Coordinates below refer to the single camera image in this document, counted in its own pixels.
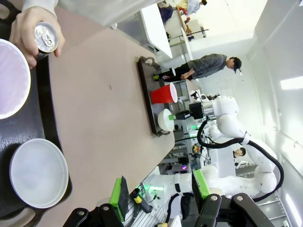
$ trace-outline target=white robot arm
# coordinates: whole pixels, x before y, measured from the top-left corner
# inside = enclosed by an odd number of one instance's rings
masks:
[[[194,109],[192,112],[201,116],[201,113],[197,111],[199,108],[196,103],[197,102],[193,105]],[[216,118],[216,124],[211,124],[207,129],[207,134],[214,135],[214,137],[224,136],[234,139],[224,144],[205,144],[201,140],[202,130],[206,125],[206,122],[203,122],[197,136],[199,143],[209,148],[224,148],[235,143],[242,143],[242,146],[247,150],[251,159],[258,165],[254,173],[254,178],[236,176],[220,178],[216,167],[205,166],[201,171],[208,187],[219,188],[225,195],[230,196],[240,192],[246,193],[251,197],[255,197],[260,192],[266,193],[265,196],[261,196],[255,199],[255,201],[264,199],[277,190],[283,182],[283,169],[276,160],[276,155],[273,150],[264,142],[252,138],[238,121],[237,114],[239,112],[239,106],[237,101],[233,97],[220,96],[206,103],[201,102],[200,106],[203,116]],[[278,184],[276,176],[273,173],[276,166],[278,166],[281,173]],[[162,194],[163,200],[159,201],[160,204],[165,204],[167,199],[175,193],[191,191],[191,173],[182,175],[154,175],[149,177],[148,182],[152,188],[161,188],[158,192],[153,191],[153,193]]]

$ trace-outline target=white bowl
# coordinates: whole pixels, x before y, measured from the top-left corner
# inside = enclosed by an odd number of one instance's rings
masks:
[[[168,109],[162,110],[158,115],[158,124],[164,131],[174,131],[175,123],[174,120],[170,120],[169,116],[171,112]]]
[[[60,201],[69,179],[62,152],[44,139],[29,140],[15,151],[9,176],[20,199],[40,209]]]
[[[0,39],[0,119],[21,109],[29,94],[30,80],[24,55],[12,43]]]

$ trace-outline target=white sleeve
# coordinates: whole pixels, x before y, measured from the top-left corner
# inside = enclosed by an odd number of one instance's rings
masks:
[[[22,11],[31,7],[42,7],[56,16],[54,8],[57,3],[58,0],[23,0]]]

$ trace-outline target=ceiling light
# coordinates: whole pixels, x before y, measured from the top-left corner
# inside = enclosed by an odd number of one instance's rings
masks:
[[[284,79],[280,81],[283,90],[303,88],[303,77]]]
[[[290,198],[290,196],[288,194],[286,194],[286,201],[290,207],[290,210],[293,213],[294,219],[297,222],[298,227],[301,227],[302,219],[300,218],[299,212],[298,212],[297,208],[295,207],[294,202],[292,201],[292,199]]]

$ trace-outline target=black tray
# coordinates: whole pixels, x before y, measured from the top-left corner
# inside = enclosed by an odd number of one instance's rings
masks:
[[[158,88],[164,86],[163,81],[155,82],[152,78],[155,72],[161,70],[160,65],[155,63],[155,60],[151,57],[144,58],[141,56],[137,63],[137,66],[138,66],[141,86],[144,94],[145,105],[147,108],[147,113],[151,124],[151,130],[157,136],[161,136],[163,134],[169,134],[169,132],[163,133],[162,129],[158,125],[158,120],[157,120],[158,114],[164,109],[169,109],[169,105],[153,104],[150,98],[151,91],[157,90]]]
[[[5,0],[0,0],[0,4],[10,9],[9,20],[13,20],[18,10]],[[9,38],[11,24],[9,20],[0,19],[0,38],[2,39]],[[47,139],[61,149],[49,76],[48,59],[45,58],[31,70],[31,89],[24,106],[15,115],[0,120],[0,220],[13,218],[24,208],[31,208],[35,216],[25,227],[35,227],[43,214],[54,206],[48,209],[37,209],[25,204],[11,186],[9,165],[16,148],[30,139]],[[72,184],[69,179],[67,190],[57,205],[65,201],[71,191]]]

